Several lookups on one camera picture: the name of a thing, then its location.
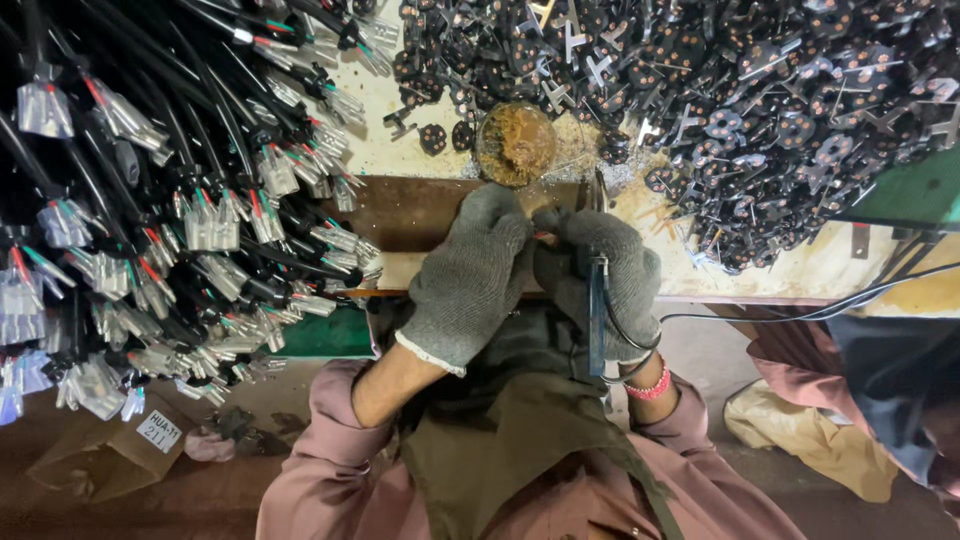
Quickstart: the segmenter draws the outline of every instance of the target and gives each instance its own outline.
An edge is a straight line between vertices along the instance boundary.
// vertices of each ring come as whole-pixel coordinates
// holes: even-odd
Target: workbench
[[[398,3],[388,0],[381,16],[402,28]],[[395,53],[396,50],[391,51],[390,56]],[[457,204],[481,184],[479,168],[469,153],[458,153],[452,145],[436,157],[427,156],[420,148],[416,131],[392,140],[395,126],[384,125],[382,118],[401,107],[397,83],[374,76],[359,63],[355,53],[341,55],[339,66],[331,73],[337,86],[360,99],[366,108],[366,127],[349,130],[347,165],[352,174],[368,185],[357,189],[357,211],[351,214],[340,215],[332,205],[325,206],[350,221],[356,231],[384,251],[383,277],[378,289],[406,289],[426,252],[443,240]],[[404,122],[420,127],[440,124],[450,132],[459,120],[447,93],[440,103],[413,110]],[[664,164],[665,159],[636,147],[638,128],[631,122],[628,117],[622,128],[634,138],[631,159],[624,165],[609,166],[596,155],[598,131],[576,122],[570,115],[562,116],[554,123],[558,153],[551,172],[541,181],[519,189],[517,196],[528,213],[558,203],[573,207],[578,182],[585,175],[592,175],[593,168],[600,164],[615,201],[611,212],[635,227],[645,244],[660,254],[662,300],[824,305],[869,285],[895,249],[892,230],[873,226],[866,258],[852,258],[852,225],[829,222],[812,245],[782,252],[769,268],[750,268],[730,276],[717,266],[698,267],[684,245],[690,220],[669,221],[671,212],[666,199],[643,182],[645,173]],[[930,258],[952,262],[960,253],[955,248],[956,242],[951,240],[938,247]],[[871,313],[960,316],[960,271],[932,280],[911,283],[908,296],[895,298],[894,302],[879,301],[871,307]],[[528,288],[536,290],[536,284],[530,283]],[[929,299],[928,303],[924,297],[933,290],[936,300]]]

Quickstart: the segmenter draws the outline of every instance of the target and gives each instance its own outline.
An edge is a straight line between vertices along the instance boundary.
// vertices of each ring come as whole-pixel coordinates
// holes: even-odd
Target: gloved hand
[[[561,242],[592,247],[609,260],[611,307],[623,330],[641,345],[660,340],[660,323],[650,314],[660,290],[660,257],[645,248],[636,230],[615,216],[593,210],[571,214],[567,209],[534,214],[538,231],[555,234]],[[572,255],[538,242],[534,276],[547,296],[581,331],[589,330],[587,282],[573,273]],[[637,364],[651,350],[640,350],[620,336],[609,316],[605,322],[604,358]]]
[[[410,283],[417,308],[396,342],[462,377],[520,299],[533,264],[533,235],[514,193],[488,184],[470,193]]]

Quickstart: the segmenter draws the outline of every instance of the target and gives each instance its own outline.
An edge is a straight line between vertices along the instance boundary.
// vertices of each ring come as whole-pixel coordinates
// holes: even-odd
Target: dark green apron
[[[404,407],[400,455],[433,540],[480,538],[513,495],[584,450],[603,453],[643,488],[664,538],[683,538],[667,508],[669,489],[604,416],[607,389],[586,376],[578,337],[549,303],[526,303],[464,379],[444,378]]]

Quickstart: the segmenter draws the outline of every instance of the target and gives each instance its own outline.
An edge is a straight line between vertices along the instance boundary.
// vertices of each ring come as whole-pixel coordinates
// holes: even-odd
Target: pink beaded bracelet
[[[657,384],[649,388],[637,388],[631,386],[626,382],[623,383],[623,387],[627,390],[627,394],[637,398],[639,400],[655,400],[660,397],[663,392],[666,391],[667,387],[670,386],[670,370],[666,369],[666,359],[663,360],[663,375],[660,376],[660,380],[657,381]]]

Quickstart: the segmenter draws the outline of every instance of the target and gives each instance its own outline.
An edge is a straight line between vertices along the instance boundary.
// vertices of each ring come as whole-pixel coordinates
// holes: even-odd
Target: black power cord
[[[854,306],[855,304],[857,304],[857,302],[861,301],[865,297],[869,297],[868,302],[876,299],[877,297],[879,297],[880,294],[882,294],[887,289],[889,289],[890,287],[896,284],[909,282],[912,280],[918,280],[919,278],[925,278],[927,276],[939,274],[940,272],[945,272],[947,270],[952,270],[954,268],[960,268],[960,262],[952,262],[950,264],[936,266],[934,268],[930,268],[929,270],[923,270],[923,272],[907,274],[905,276],[893,279],[888,282],[878,283],[876,285],[869,286],[859,292],[853,293],[852,295],[846,298],[842,298],[832,304],[821,307],[816,311],[813,311],[811,313],[806,313],[804,315],[796,315],[791,317],[774,317],[770,319],[766,319],[766,318],[758,319],[755,317],[722,317],[720,315],[698,315],[696,313],[670,313],[669,315],[664,315],[660,318],[660,324],[662,325],[665,321],[668,321],[670,319],[679,319],[682,317],[686,317],[689,319],[706,319],[709,321],[725,321],[729,323],[788,323],[791,321],[826,321],[827,319],[831,317],[835,317],[840,313],[846,311],[848,308]],[[660,336],[662,335],[662,333],[657,334],[657,337],[654,339],[654,342],[651,343],[649,347],[641,346],[639,343],[635,342],[629,335],[627,335],[627,333],[623,330],[623,326],[620,325],[620,322],[617,320],[616,315],[613,312],[613,308],[610,300],[610,291],[606,286],[604,287],[604,304],[606,304],[607,306],[607,314],[610,316],[610,320],[613,323],[613,327],[616,329],[617,333],[620,334],[620,337],[622,337],[624,341],[629,343],[634,348],[640,349],[641,351],[652,351],[660,344]],[[636,375],[637,372],[643,369],[643,366],[646,365],[647,361],[650,360],[650,356],[652,355],[649,355],[646,358],[644,358],[643,361],[641,361],[639,364],[636,365],[636,368],[632,369],[630,373],[627,373],[626,375],[622,375],[620,377],[612,378],[612,379],[607,377],[602,377],[602,379],[610,384],[619,384],[621,382],[629,380],[631,377]]]

